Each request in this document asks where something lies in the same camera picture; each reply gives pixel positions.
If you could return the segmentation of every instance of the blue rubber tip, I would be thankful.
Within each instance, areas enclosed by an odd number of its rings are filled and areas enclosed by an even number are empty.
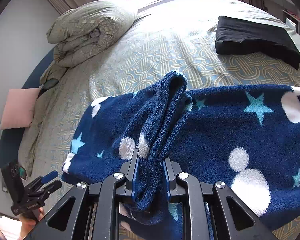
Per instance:
[[[52,171],[48,175],[42,177],[41,183],[46,184],[49,181],[53,180],[54,178],[58,177],[58,172],[57,171]]]

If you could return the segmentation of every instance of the mattress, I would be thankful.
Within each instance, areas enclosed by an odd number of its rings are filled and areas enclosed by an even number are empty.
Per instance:
[[[270,14],[237,0],[175,0],[138,15],[117,43],[69,69],[51,98],[38,136],[31,177],[57,170],[70,150],[82,114],[98,97],[141,90],[171,70],[185,74],[187,89],[241,84],[300,87],[300,68],[263,53],[221,56],[215,50],[218,16],[283,27],[300,51],[300,36]],[[48,211],[72,187],[63,183],[46,201]],[[300,217],[274,231],[295,239]]]

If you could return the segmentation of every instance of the blue headboard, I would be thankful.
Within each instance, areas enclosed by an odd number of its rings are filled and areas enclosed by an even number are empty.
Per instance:
[[[54,49],[50,50],[35,67],[23,85],[23,89],[39,87],[39,81],[42,73],[53,61],[53,50]],[[24,130],[24,128],[13,128],[2,131],[0,139],[0,168],[3,168],[10,162],[18,160],[18,150]]]

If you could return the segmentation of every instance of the triangular cutout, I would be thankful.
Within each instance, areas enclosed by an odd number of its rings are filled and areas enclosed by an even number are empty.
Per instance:
[[[68,220],[75,202],[75,197],[69,198],[57,213],[49,220],[48,226],[65,231],[67,228]]]
[[[235,228],[240,231],[254,225],[251,217],[234,201],[233,198],[227,197],[229,209],[234,221]]]

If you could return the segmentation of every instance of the blue blanket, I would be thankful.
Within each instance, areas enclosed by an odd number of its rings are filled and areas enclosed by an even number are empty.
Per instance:
[[[172,71],[138,92],[94,100],[74,134],[63,180],[102,181],[139,148],[138,194],[126,215],[147,225],[136,226],[141,237],[147,227],[180,226],[180,207],[168,206],[162,193],[168,155],[200,181],[224,181],[271,230],[299,216],[300,88],[186,87],[184,75]]]

